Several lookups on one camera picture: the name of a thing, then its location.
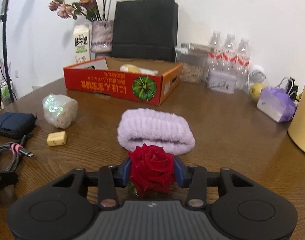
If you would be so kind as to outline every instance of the red cardboard box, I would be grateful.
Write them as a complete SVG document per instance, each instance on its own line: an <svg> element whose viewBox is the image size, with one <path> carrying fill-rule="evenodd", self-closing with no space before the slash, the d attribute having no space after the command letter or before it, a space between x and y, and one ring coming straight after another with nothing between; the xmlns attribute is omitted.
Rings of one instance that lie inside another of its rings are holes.
<svg viewBox="0 0 305 240"><path fill-rule="evenodd" d="M157 70L158 75L121 72L122 65ZM159 106L180 82L181 63L145 59L97 58L63 69L66 88L103 93Z"/></svg>

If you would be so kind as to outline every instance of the folded towel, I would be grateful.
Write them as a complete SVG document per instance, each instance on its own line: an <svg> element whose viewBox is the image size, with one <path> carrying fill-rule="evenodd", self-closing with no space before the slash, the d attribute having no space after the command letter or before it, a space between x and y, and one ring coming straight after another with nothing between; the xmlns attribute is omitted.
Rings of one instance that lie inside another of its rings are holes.
<svg viewBox="0 0 305 240"><path fill-rule="evenodd" d="M195 139L183 117L143 108L122 114L118 142L128 151L145 143L163 147L165 152L174 155L185 154L195 146Z"/></svg>

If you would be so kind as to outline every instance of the plastic bag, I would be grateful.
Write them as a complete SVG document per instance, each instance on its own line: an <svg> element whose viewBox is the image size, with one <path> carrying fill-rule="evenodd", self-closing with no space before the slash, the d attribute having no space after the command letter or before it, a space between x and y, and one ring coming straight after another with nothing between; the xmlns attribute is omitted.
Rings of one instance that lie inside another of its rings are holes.
<svg viewBox="0 0 305 240"><path fill-rule="evenodd" d="M77 116L78 102L65 95L50 94L42 105L45 119L56 128L68 128Z"/></svg>

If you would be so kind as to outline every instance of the navy blue case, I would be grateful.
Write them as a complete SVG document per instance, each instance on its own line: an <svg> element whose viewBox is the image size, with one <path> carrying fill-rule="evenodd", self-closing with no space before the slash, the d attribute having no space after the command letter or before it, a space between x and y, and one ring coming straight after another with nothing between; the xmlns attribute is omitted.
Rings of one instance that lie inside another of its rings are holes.
<svg viewBox="0 0 305 240"><path fill-rule="evenodd" d="M3 113L0 115L0 135L21 139L35 128L36 120L33 114Z"/></svg>

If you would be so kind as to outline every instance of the milk carton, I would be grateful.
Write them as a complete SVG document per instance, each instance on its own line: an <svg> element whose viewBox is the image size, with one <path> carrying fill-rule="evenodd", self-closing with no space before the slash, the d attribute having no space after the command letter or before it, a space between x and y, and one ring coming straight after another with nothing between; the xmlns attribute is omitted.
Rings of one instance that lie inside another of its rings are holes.
<svg viewBox="0 0 305 240"><path fill-rule="evenodd" d="M90 32L89 25L77 25L73 32L76 63L90 60Z"/></svg>

